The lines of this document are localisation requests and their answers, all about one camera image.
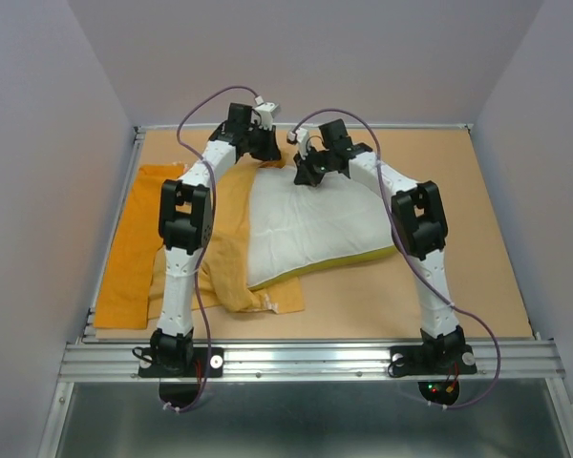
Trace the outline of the white pillow yellow edge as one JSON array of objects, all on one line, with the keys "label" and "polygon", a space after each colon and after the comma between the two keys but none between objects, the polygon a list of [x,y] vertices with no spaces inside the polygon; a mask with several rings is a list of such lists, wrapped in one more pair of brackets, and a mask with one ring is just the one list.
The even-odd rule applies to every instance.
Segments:
[{"label": "white pillow yellow edge", "polygon": [[261,169],[249,196],[247,285],[259,289],[395,252],[380,197],[339,174],[317,188],[293,183],[295,169]]}]

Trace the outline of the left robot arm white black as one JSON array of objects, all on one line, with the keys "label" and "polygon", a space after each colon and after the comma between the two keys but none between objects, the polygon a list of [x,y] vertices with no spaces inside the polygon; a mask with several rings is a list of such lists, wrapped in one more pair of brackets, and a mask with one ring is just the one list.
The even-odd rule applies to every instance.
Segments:
[{"label": "left robot arm white black", "polygon": [[202,257],[209,244],[216,185],[240,158],[249,154],[262,162],[277,161],[276,102],[258,96],[253,106],[232,103],[228,114],[208,138],[196,162],[160,188],[159,236],[166,260],[162,308],[149,346],[140,356],[141,374],[182,377],[195,374],[192,301]]}]

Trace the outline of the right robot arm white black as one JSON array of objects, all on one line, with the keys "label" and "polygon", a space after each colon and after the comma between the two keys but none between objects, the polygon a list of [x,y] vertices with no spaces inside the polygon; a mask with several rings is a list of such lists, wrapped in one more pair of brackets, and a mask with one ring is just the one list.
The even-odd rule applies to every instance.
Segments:
[{"label": "right robot arm white black", "polygon": [[297,185],[316,187],[328,173],[339,173],[378,195],[390,222],[393,243],[414,274],[421,310],[420,344],[391,347],[388,374],[463,375],[477,371],[449,295],[444,264],[448,225],[437,185],[405,177],[385,163],[377,145],[352,141],[343,120],[319,128],[323,147],[311,144],[301,126],[286,140],[296,146]]}]

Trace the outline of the orange patterned pillowcase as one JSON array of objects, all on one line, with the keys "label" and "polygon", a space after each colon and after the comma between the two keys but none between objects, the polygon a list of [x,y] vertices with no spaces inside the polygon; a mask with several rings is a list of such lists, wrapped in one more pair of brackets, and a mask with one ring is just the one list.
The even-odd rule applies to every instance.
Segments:
[{"label": "orange patterned pillowcase", "polygon": [[[160,310],[150,296],[159,236],[160,188],[184,171],[182,163],[139,168],[126,200],[95,303],[95,326],[104,329],[146,327]],[[218,204],[211,241],[200,270],[202,296],[194,308],[222,306],[230,312],[301,312],[305,301],[299,279],[275,281],[254,290],[247,284],[251,224],[249,197],[261,167],[241,163],[218,183]]]}]

